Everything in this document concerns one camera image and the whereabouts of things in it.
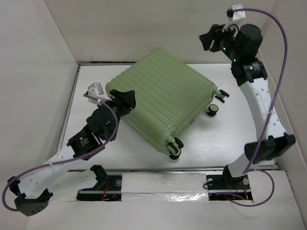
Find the green hard-shell suitcase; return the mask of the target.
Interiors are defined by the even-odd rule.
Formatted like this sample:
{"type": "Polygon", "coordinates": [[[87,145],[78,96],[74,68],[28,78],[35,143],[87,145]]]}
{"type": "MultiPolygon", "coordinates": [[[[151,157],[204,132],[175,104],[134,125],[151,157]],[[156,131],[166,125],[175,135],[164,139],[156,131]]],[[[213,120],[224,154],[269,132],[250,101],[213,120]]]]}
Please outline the green hard-shell suitcase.
{"type": "Polygon", "coordinates": [[[203,112],[215,115],[214,98],[229,94],[164,49],[158,48],[105,85],[106,92],[135,91],[135,108],[123,120],[149,144],[177,160],[180,136],[203,112]]]}

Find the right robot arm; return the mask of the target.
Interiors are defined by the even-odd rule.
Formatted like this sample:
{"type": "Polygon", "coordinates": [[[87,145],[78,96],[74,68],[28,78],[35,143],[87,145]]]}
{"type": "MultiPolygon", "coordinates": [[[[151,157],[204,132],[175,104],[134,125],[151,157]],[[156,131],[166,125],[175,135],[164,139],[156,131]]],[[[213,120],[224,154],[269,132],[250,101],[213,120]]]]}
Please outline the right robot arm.
{"type": "Polygon", "coordinates": [[[249,169],[281,156],[296,139],[293,134],[287,134],[279,121],[272,105],[266,69],[256,57],[263,40],[261,29],[252,24],[241,27],[232,24],[227,29],[223,24],[214,24],[199,39],[205,51],[222,51],[231,60],[231,73],[245,96],[256,128],[257,140],[245,144],[243,154],[224,167],[219,179],[208,184],[233,188],[249,169]]]}

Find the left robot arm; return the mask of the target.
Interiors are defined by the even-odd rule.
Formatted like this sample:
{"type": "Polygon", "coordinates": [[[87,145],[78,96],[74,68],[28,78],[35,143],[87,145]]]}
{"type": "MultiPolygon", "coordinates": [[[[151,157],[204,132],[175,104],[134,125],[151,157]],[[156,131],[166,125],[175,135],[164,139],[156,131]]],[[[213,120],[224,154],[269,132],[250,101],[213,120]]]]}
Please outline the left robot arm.
{"type": "Polygon", "coordinates": [[[8,180],[9,190],[16,195],[14,211],[30,217],[73,189],[103,192],[108,189],[109,176],[101,165],[93,165],[69,179],[64,175],[116,139],[120,119],[136,107],[135,91],[111,90],[110,96],[87,91],[84,97],[97,105],[86,125],[44,164],[8,180]]]}

